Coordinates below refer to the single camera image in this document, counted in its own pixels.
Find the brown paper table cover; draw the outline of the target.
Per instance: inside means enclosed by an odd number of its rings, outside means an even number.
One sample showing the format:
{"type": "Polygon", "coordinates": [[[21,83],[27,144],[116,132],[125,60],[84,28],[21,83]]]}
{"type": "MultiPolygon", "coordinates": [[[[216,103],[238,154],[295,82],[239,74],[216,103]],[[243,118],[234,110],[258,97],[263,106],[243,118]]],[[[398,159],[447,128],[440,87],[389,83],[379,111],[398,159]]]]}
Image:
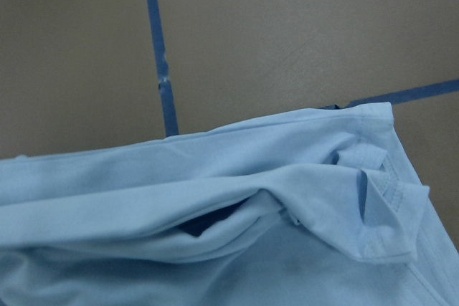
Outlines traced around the brown paper table cover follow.
{"type": "MultiPolygon", "coordinates": [[[[180,135],[458,77],[458,0],[159,6],[180,135]]],[[[167,139],[158,89],[146,0],[1,0],[1,162],[167,139]]],[[[457,209],[458,95],[388,103],[432,206],[457,209]]]]}

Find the light blue t-shirt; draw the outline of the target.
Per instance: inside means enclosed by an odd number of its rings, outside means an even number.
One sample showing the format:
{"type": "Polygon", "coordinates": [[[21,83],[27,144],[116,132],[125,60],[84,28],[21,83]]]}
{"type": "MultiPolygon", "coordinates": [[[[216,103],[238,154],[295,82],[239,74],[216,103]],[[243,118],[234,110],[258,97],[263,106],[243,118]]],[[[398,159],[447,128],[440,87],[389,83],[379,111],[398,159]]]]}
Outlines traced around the light blue t-shirt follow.
{"type": "Polygon", "coordinates": [[[388,102],[1,162],[3,305],[456,305],[388,102]]]}

